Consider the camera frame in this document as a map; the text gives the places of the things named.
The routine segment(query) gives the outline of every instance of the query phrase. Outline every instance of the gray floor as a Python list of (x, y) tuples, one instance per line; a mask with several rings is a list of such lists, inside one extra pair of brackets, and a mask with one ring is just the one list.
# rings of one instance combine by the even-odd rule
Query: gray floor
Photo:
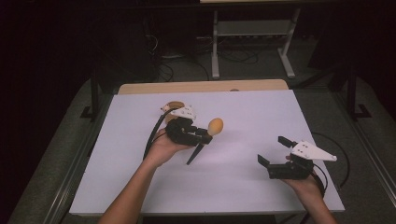
[[(306, 67), (315, 44), (313, 40), (296, 40), (290, 46), (288, 55), (296, 73), (295, 79), (286, 78), (276, 53), (278, 43), (258, 46), (253, 51), (249, 51), (258, 53), (259, 60), (256, 63), (236, 63), (220, 58), (220, 79), (282, 78), (289, 85), (300, 83), (317, 72)], [(246, 57), (245, 52), (238, 50), (227, 50), (222, 55), (228, 59)], [(182, 58), (167, 65), (174, 70), (174, 81), (205, 81), (207, 79), (205, 70), (210, 75), (210, 63), (210, 53), (204, 53), (192, 62), (191, 59)], [(345, 90), (338, 93), (328, 91), (326, 84), (329, 78), (325, 77), (303, 90), (296, 90), (295, 94), (308, 126), (314, 133), (317, 145), (339, 158), (337, 162), (326, 163), (334, 183), (341, 184), (347, 173), (347, 160), (339, 146), (346, 151), (350, 160), (349, 179), (339, 191), (346, 211), (335, 213), (335, 216), (340, 223), (394, 223), (395, 204), (389, 198), (391, 193), (384, 187), (387, 183), (378, 177), (378, 170), (388, 171), (389, 176), (383, 176), (385, 179), (396, 179), (396, 167), (393, 162), (396, 158), (395, 121), (376, 100), (370, 86), (360, 79), (357, 103), (365, 105), (372, 118), (352, 121), (345, 112)], [(101, 94), (100, 99), (101, 111), (106, 111), (111, 96)], [(89, 119), (79, 117), (84, 107), (90, 105), (90, 100), (90, 83), (86, 83), (81, 87), (64, 116), (10, 223), (95, 223), (97, 221), (97, 217), (67, 214), (68, 206), (73, 201), (73, 194), (82, 176), (83, 167), (88, 162), (84, 153), (89, 151), (90, 144), (101, 126), (100, 119), (90, 122)], [(78, 153), (81, 151), (84, 156), (79, 157)], [(73, 175), (74, 178), (65, 178), (68, 175)], [(299, 223), (303, 215), (299, 214), (286, 223)], [(279, 223), (288, 216), (277, 215), (276, 220)]]

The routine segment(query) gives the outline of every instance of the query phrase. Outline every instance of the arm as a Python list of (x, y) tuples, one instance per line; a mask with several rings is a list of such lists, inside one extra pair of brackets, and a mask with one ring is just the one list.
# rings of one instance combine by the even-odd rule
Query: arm
[(133, 223), (138, 220), (143, 201), (155, 171), (176, 152), (189, 148), (173, 143), (165, 134), (165, 130), (157, 133), (157, 140), (152, 144), (147, 157), (142, 161), (134, 175), (119, 196), (107, 208), (99, 220), (105, 223)]
[(285, 179), (283, 181), (293, 188), (303, 207), (314, 219), (315, 223), (337, 223), (326, 203), (323, 201), (314, 177), (310, 175), (304, 180)]

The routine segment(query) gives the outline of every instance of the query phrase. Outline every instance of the wooden edge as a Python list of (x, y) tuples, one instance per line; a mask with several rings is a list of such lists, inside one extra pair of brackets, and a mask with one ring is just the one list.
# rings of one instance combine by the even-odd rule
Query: wooden edge
[(283, 79), (255, 79), (124, 84), (120, 87), (119, 94), (205, 91), (280, 91), (288, 89), (288, 84)]
[(267, 2), (268, 0), (200, 0), (200, 3), (248, 3)]

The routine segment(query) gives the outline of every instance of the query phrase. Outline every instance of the black object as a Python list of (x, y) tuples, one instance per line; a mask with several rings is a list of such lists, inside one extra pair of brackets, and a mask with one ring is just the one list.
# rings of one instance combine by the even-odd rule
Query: black object
[(198, 147), (192, 152), (192, 155), (190, 156), (190, 158), (186, 164), (190, 165), (190, 163), (195, 159), (195, 157), (198, 155), (198, 153), (200, 153), (202, 148), (204, 148), (204, 145), (199, 144)]
[[(146, 150), (143, 159), (145, 159), (147, 154), (149, 153), (149, 149), (151, 148), (154, 135), (156, 132), (158, 132), (158, 129), (161, 123), (163, 122), (163, 120), (165, 119), (166, 115), (175, 109), (176, 108), (170, 109), (166, 111), (162, 116), (160, 116), (146, 144)], [(205, 145), (209, 144), (210, 141), (212, 141), (213, 139), (213, 137), (207, 133), (206, 129), (197, 128), (191, 125), (192, 125), (192, 119), (185, 119), (182, 117), (178, 117), (176, 119), (169, 120), (168, 124), (165, 127), (166, 134), (174, 143), (186, 145), (186, 146), (192, 146), (192, 147), (198, 145), (196, 149), (193, 151), (191, 157), (189, 158), (187, 162), (188, 165), (198, 155), (198, 153), (202, 150), (202, 148)]]
[[(289, 139), (279, 136), (277, 141), (285, 147), (295, 147), (296, 142), (292, 142)], [(270, 162), (257, 155), (259, 164), (267, 168), (270, 179), (306, 179), (312, 175), (318, 183), (318, 187), (322, 196), (324, 196), (325, 188), (320, 178), (314, 173), (314, 163), (312, 160), (306, 160), (296, 155), (290, 154), (290, 161), (285, 164), (270, 164)]]

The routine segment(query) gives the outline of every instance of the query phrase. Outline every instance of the forearm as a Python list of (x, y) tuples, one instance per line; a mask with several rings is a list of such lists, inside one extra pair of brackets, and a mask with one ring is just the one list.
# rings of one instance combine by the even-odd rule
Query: forearm
[(99, 223), (136, 223), (156, 168), (142, 163)]
[(337, 221), (332, 216), (327, 205), (321, 198), (302, 198), (299, 197), (305, 210), (309, 213), (315, 223), (318, 224), (336, 224)]

